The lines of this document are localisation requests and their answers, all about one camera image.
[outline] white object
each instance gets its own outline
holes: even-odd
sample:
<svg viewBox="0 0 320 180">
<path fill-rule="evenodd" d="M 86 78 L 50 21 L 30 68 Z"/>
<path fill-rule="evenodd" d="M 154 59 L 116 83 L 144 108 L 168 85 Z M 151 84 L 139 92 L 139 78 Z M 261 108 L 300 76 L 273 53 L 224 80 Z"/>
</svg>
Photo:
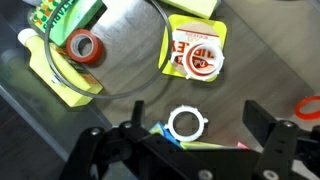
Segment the white object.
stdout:
<svg viewBox="0 0 320 180">
<path fill-rule="evenodd" d="M 33 6 L 39 6 L 41 4 L 41 0 L 22 0 L 28 4 L 31 4 Z"/>
<path fill-rule="evenodd" d="M 27 29 L 22 30 L 18 34 L 18 39 L 19 39 L 21 44 L 26 46 L 27 40 L 30 39 L 33 36 L 39 36 L 39 34 L 35 30 L 33 30 L 31 28 L 27 28 Z"/>
<path fill-rule="evenodd" d="M 194 56 L 194 53 L 200 48 L 207 49 L 208 51 L 214 53 L 215 63 L 213 63 L 212 61 L 207 61 L 207 62 L 209 64 L 214 64 L 216 66 L 216 68 L 214 69 L 214 71 L 209 72 L 209 74 L 207 74 L 207 75 L 195 74 L 191 69 L 192 67 L 190 67 L 187 63 L 187 61 L 192 61 L 192 57 Z M 184 55 L 182 58 L 183 67 L 184 67 L 185 71 L 187 72 L 186 79 L 193 78 L 193 79 L 202 80 L 202 81 L 206 81 L 206 80 L 218 75 L 220 73 L 220 70 L 222 69 L 223 62 L 224 62 L 224 56 L 223 56 L 221 47 L 215 43 L 212 43 L 212 42 L 206 41 L 206 40 L 199 40 L 199 41 L 196 41 L 195 43 L 192 43 L 190 46 L 188 46 L 186 48 L 186 51 L 184 52 Z"/>
<path fill-rule="evenodd" d="M 174 119 L 177 117 L 178 114 L 183 113 L 183 112 L 192 113 L 198 118 L 199 129 L 195 134 L 193 134 L 191 136 L 181 136 L 175 131 L 175 129 L 173 127 Z M 180 106 L 180 107 L 176 108 L 175 110 L 173 110 L 170 113 L 168 124 L 165 125 L 165 128 L 169 129 L 171 135 L 175 139 L 177 139 L 177 140 L 179 140 L 181 142 L 191 142 L 191 141 L 194 141 L 194 140 L 198 139 L 202 135 L 203 130 L 204 130 L 204 124 L 207 123 L 207 122 L 208 122 L 208 119 L 204 118 L 200 114 L 200 112 L 198 111 L 197 108 L 194 108 L 194 107 L 191 107 L 191 106 Z"/>
</svg>

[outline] green box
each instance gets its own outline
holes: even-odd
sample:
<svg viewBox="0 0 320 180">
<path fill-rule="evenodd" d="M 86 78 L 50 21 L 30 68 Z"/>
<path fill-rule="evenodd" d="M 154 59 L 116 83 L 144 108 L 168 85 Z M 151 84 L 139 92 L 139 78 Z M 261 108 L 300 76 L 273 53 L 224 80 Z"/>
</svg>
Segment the green box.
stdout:
<svg viewBox="0 0 320 180">
<path fill-rule="evenodd" d="M 32 12 L 30 21 L 45 32 L 51 13 L 60 3 L 61 0 L 43 0 Z M 53 21 L 50 39 L 58 46 L 64 46 L 69 35 L 85 27 L 102 5 L 101 0 L 69 0 Z"/>
</svg>

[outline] blue object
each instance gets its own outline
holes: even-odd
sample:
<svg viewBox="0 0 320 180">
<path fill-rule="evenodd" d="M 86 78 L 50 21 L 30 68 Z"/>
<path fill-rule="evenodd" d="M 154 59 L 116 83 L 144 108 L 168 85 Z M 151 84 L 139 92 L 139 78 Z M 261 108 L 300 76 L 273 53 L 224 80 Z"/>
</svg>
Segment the blue object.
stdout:
<svg viewBox="0 0 320 180">
<path fill-rule="evenodd" d="M 173 144 L 181 147 L 180 143 L 171 135 L 171 133 L 164 128 L 164 125 L 161 122 L 157 122 L 150 130 L 151 134 L 159 133 Z"/>
</svg>

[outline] green object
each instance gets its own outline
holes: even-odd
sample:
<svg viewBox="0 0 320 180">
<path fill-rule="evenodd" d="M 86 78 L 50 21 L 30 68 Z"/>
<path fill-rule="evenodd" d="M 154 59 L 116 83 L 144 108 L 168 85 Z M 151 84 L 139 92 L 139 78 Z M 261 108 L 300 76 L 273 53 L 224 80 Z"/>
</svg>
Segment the green object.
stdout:
<svg viewBox="0 0 320 180">
<path fill-rule="evenodd" d="M 223 148 L 224 146 L 217 145 L 217 144 L 210 144 L 204 142 L 180 142 L 180 145 L 183 149 L 217 149 Z"/>
<path fill-rule="evenodd" d="M 204 19 L 210 19 L 221 0 L 161 0 Z"/>
<path fill-rule="evenodd" d="M 43 0 L 32 12 L 30 21 L 45 32 L 52 12 L 60 3 L 61 0 Z M 53 21 L 50 39 L 58 46 L 63 46 L 69 35 L 85 27 L 102 5 L 101 0 L 69 0 Z"/>
</svg>

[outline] red tape roll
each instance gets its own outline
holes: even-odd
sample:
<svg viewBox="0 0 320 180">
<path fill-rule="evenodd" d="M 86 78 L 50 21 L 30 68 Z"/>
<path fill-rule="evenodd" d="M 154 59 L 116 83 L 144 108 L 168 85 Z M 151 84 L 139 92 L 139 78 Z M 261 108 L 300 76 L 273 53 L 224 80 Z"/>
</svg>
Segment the red tape roll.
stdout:
<svg viewBox="0 0 320 180">
<path fill-rule="evenodd" d="M 319 101 L 320 100 L 320 96 L 311 96 L 308 97 L 304 100 L 302 100 L 296 107 L 295 109 L 295 113 L 296 116 L 298 116 L 299 118 L 303 119 L 303 120 L 315 120 L 320 118 L 320 110 L 313 112 L 313 113 L 302 113 L 301 112 L 301 108 L 305 105 L 307 105 L 308 103 L 310 103 L 311 101 Z"/>
<path fill-rule="evenodd" d="M 83 40 L 90 40 L 92 43 L 91 50 L 88 54 L 82 55 L 79 47 Z M 98 61 L 103 54 L 104 47 L 100 39 L 94 36 L 86 29 L 78 29 L 74 31 L 67 39 L 67 53 L 75 61 L 84 64 L 93 64 Z"/>
</svg>

